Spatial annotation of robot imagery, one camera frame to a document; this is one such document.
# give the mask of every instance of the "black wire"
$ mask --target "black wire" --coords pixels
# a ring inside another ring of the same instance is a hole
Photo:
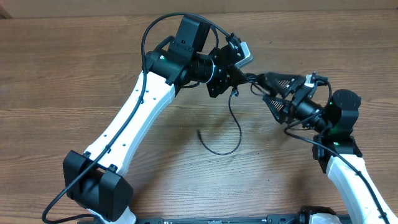
[[[124,124],[120,127],[119,131],[113,136],[112,140],[110,140],[110,142],[105,146],[104,150],[101,152],[101,154],[99,154],[99,156],[79,175],[77,176],[67,187],[65,187],[50,203],[49,205],[45,208],[45,210],[43,211],[42,214],[42,221],[44,223],[63,223],[63,222],[67,222],[67,221],[72,221],[72,220],[76,220],[79,218],[86,218],[86,217],[90,217],[90,218],[97,218],[97,215],[94,214],[81,214],[81,215],[75,215],[73,217],[68,217],[68,218],[63,218],[63,219],[59,219],[59,220],[48,220],[47,219],[47,214],[50,211],[50,209],[62,198],[63,195],[66,194],[66,192],[68,190],[70,190],[70,188],[72,186],[74,186],[84,175],[87,174],[87,172],[89,172],[92,168],[95,167],[95,165],[98,163],[98,161],[111,149],[111,146],[114,144],[114,142],[117,140],[117,138],[120,136],[120,134],[123,132],[123,130],[126,128],[126,126],[129,124],[129,122],[132,120],[133,116],[135,115],[136,111],[138,110],[138,107],[141,105],[143,98],[144,98],[144,94],[145,94],[145,90],[146,90],[146,84],[147,84],[147,67],[146,67],[146,57],[145,57],[145,40],[146,37],[148,35],[148,32],[150,31],[150,29],[159,21],[168,18],[168,17],[172,17],[172,16],[184,16],[184,15],[191,15],[197,18],[200,18],[202,20],[204,20],[205,22],[215,26],[220,32],[222,32],[224,35],[228,36],[229,34],[223,30],[221,27],[219,27],[218,25],[212,23],[211,21],[209,21],[208,19],[205,19],[202,16],[196,15],[196,14],[191,14],[191,13],[186,13],[186,12],[175,12],[175,13],[170,13],[170,14],[166,14],[164,16],[161,16],[159,18],[157,18],[155,21],[153,21],[148,28],[145,30],[144,35],[142,36],[142,41],[141,41],[141,57],[142,57],[142,76],[143,76],[143,81],[142,81],[142,90],[141,90],[141,94],[138,97],[138,101],[133,109],[133,111],[131,112],[131,114],[129,115],[129,117],[127,118],[127,120],[124,122]]]
[[[326,131],[331,129],[331,128],[332,128],[331,123],[328,123],[328,125],[320,132],[319,137],[318,137],[318,143],[319,144],[322,144],[323,136],[325,135]]]
[[[229,155],[229,154],[234,153],[234,152],[238,149],[238,147],[239,147],[239,145],[241,144],[241,141],[242,141],[242,129],[241,129],[241,126],[239,125],[238,120],[235,118],[235,115],[234,115],[234,113],[232,112],[232,109],[231,109],[231,99],[232,99],[232,96],[233,96],[234,94],[235,94],[235,92],[234,92],[234,90],[232,90],[232,92],[231,92],[231,94],[230,94],[230,96],[229,96],[229,100],[228,100],[228,108],[229,108],[229,112],[231,113],[231,116],[233,117],[233,119],[234,119],[236,125],[237,125],[238,128],[239,128],[239,142],[238,142],[238,145],[236,145],[236,147],[235,147],[232,151],[227,152],[227,153],[219,153],[219,152],[215,152],[215,151],[211,150],[211,149],[210,149],[209,147],[207,147],[206,144],[203,142],[203,140],[202,140],[202,138],[201,138],[200,130],[197,130],[198,138],[199,138],[199,141],[201,142],[201,144],[202,144],[207,150],[209,150],[211,153],[216,154],[216,155],[219,155],[219,156],[226,156],[226,155]]]
[[[192,85],[187,85],[187,86],[181,86],[181,88],[195,88],[199,86],[200,82],[196,82],[195,84]]]
[[[216,48],[218,48],[218,43],[220,42],[220,40],[218,38],[217,30],[214,25],[211,25],[210,29],[213,31],[214,36],[216,37]]]
[[[261,95],[261,94],[258,94],[258,93],[255,93],[255,92],[253,91],[253,87],[256,87],[256,88],[262,93],[262,95]],[[252,92],[254,95],[257,95],[257,96],[264,96],[264,95],[267,94],[267,93],[265,93],[262,89],[260,89],[260,87],[258,87],[255,83],[251,83],[251,85],[250,85],[250,90],[251,90],[251,92]]]
[[[258,94],[258,93],[256,93],[256,92],[254,92],[254,91],[253,91],[253,86],[254,86],[254,84],[252,83],[252,84],[250,85],[250,91],[251,91],[251,93],[253,93],[253,94],[256,95],[256,96],[263,96],[263,95],[261,95],[261,94]]]

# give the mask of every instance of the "black end effector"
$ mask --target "black end effector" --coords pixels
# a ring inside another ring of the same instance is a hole
[[[92,161],[89,154],[83,156],[70,151],[63,160],[65,186],[68,186]],[[89,208],[100,214],[105,220],[115,222],[131,202],[133,189],[120,175],[117,167],[110,166],[101,172],[89,171],[67,192],[67,196],[83,208]]]
[[[258,76],[258,84],[269,94],[263,96],[275,120],[280,124],[291,123],[293,119],[303,120],[323,109],[311,99],[318,85],[323,85],[327,78],[318,76],[315,72],[303,77],[301,75],[280,74],[268,72]],[[285,98],[290,94],[292,99]],[[306,128],[321,131],[326,123],[321,115],[312,118],[304,124]]]
[[[252,60],[246,44],[234,34],[226,37],[227,45],[221,49],[216,46],[208,55],[203,50],[209,30],[218,35],[211,24],[193,16],[182,18],[175,37],[163,40],[154,51],[147,53],[148,72],[154,72],[164,78],[166,83],[174,84],[176,94],[190,81],[206,83],[211,97],[224,93],[230,86],[246,83],[240,71]]]
[[[226,41],[227,45],[210,52],[210,55],[214,55],[216,69],[207,83],[207,89],[210,97],[213,98],[224,93],[230,86],[236,87],[248,82],[240,70],[241,67],[252,61],[247,45],[242,45],[241,39],[234,33],[227,36]]]

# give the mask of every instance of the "white plastic housing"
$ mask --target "white plastic housing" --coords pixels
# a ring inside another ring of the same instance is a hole
[[[136,87],[132,91],[127,102],[113,119],[112,123],[106,128],[104,133],[85,150],[85,152],[91,153],[91,160],[97,158],[131,114],[141,94],[142,81],[143,76],[141,72]],[[138,145],[148,132],[156,117],[175,97],[174,84],[168,85],[165,81],[165,78],[155,73],[149,72],[147,74],[147,85],[143,104],[140,105],[130,123],[111,146],[111,151],[105,154],[98,164],[107,168],[113,164],[118,167],[116,171],[117,174],[121,176],[127,174],[130,162]]]
[[[387,213],[389,222],[398,223],[398,218],[393,214],[381,197],[376,186],[373,184],[373,181],[366,170],[363,158],[357,157],[356,155],[341,156],[355,166],[357,170],[361,171],[366,180],[368,180],[381,204],[381,207]],[[341,159],[333,156],[330,157],[326,173],[329,179],[337,187],[341,197],[343,198],[344,204],[346,205],[351,221],[354,224],[384,223],[384,220],[380,218],[380,212],[377,210],[376,204],[362,179],[357,176],[355,172]]]

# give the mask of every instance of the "wood grain surface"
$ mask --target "wood grain surface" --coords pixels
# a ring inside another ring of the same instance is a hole
[[[0,0],[12,18],[395,9],[398,0]]]
[[[370,176],[398,214],[398,11],[210,14],[246,41],[254,62],[244,71],[330,77],[333,89],[362,96],[354,136]],[[41,223],[64,188],[62,161],[83,152],[112,121],[141,71],[142,33],[155,16],[0,21],[0,223]],[[180,18],[155,26],[146,49],[174,35]],[[208,52],[214,44],[209,36]],[[336,188],[312,159],[311,145],[282,132],[266,105],[239,87],[208,97],[182,90],[157,118],[132,161],[131,210],[140,217],[258,217],[323,205],[346,213]],[[325,103],[327,90],[315,100]],[[314,133],[300,132],[306,137]],[[64,197],[50,218],[84,213]]]

